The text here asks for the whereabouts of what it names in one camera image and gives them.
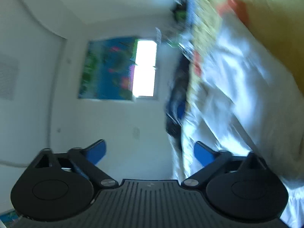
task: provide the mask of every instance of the painting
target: painting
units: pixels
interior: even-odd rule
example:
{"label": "painting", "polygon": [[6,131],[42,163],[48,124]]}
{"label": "painting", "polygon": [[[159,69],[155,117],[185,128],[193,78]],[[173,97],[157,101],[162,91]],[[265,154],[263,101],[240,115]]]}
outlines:
{"label": "painting", "polygon": [[132,100],[136,37],[90,41],[79,99]]}
{"label": "painting", "polygon": [[12,210],[6,214],[0,215],[0,221],[5,225],[6,228],[11,228],[18,221],[18,216],[16,212]]}

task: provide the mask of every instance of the bright window light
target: bright window light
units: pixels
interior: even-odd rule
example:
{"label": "bright window light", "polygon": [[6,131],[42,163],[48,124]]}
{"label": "bright window light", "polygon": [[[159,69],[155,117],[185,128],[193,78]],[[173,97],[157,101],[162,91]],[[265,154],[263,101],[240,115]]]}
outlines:
{"label": "bright window light", "polygon": [[156,49],[152,40],[138,41],[132,90],[135,97],[154,96]]}

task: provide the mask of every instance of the white cable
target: white cable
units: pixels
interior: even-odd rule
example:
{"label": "white cable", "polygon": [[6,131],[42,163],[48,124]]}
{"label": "white cable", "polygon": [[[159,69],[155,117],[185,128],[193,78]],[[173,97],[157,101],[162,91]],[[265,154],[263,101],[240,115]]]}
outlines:
{"label": "white cable", "polygon": [[19,163],[13,163],[5,160],[0,159],[0,165],[5,165],[9,167],[14,167],[14,168],[27,168],[29,164],[19,164]]}

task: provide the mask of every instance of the round black wheel cover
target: round black wheel cover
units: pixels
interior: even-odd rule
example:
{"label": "round black wheel cover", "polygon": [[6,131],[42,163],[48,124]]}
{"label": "round black wheel cover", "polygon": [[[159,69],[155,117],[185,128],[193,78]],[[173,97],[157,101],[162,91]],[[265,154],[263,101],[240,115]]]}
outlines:
{"label": "round black wheel cover", "polygon": [[206,195],[219,211],[249,222],[276,218],[288,202],[286,188],[268,170],[242,170],[217,176],[208,183]]}
{"label": "round black wheel cover", "polygon": [[52,167],[25,172],[11,191],[19,215],[39,221],[66,219],[92,201],[92,183],[83,176]]}

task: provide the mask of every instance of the metal screw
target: metal screw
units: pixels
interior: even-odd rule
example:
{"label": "metal screw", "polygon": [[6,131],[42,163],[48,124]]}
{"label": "metal screw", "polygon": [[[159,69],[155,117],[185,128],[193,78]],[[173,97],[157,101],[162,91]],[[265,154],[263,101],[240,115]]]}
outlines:
{"label": "metal screw", "polygon": [[187,179],[184,181],[184,184],[189,187],[194,187],[199,184],[199,181],[197,181],[195,179]]}
{"label": "metal screw", "polygon": [[116,184],[116,181],[113,179],[104,179],[100,183],[104,187],[112,187]]}

